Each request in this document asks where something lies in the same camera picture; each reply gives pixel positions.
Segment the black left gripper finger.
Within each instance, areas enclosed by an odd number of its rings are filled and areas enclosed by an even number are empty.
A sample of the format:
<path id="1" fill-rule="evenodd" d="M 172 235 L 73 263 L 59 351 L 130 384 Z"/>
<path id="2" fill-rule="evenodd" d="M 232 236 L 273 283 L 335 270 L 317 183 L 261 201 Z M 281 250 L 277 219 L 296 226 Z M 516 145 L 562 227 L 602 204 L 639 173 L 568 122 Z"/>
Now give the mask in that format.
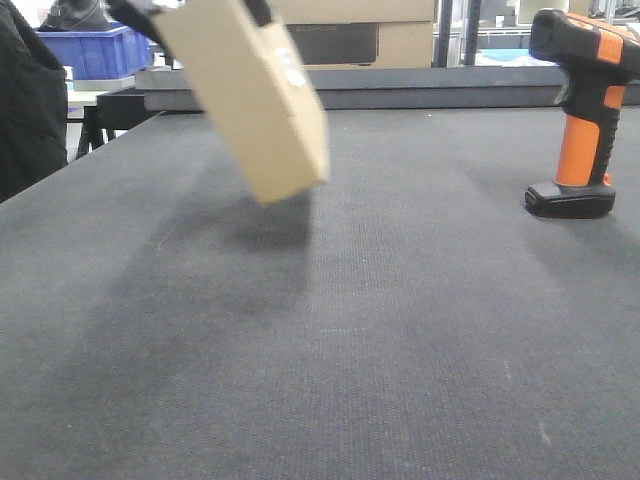
<path id="1" fill-rule="evenodd" d="M 245 0 L 244 3 L 257 26 L 266 26 L 273 21 L 272 10 L 266 0 Z"/>
<path id="2" fill-rule="evenodd" d="M 153 1 L 106 0 L 107 11 L 116 21 L 129 26 L 161 47 L 165 43 L 159 35 L 154 17 L 166 11 Z"/>

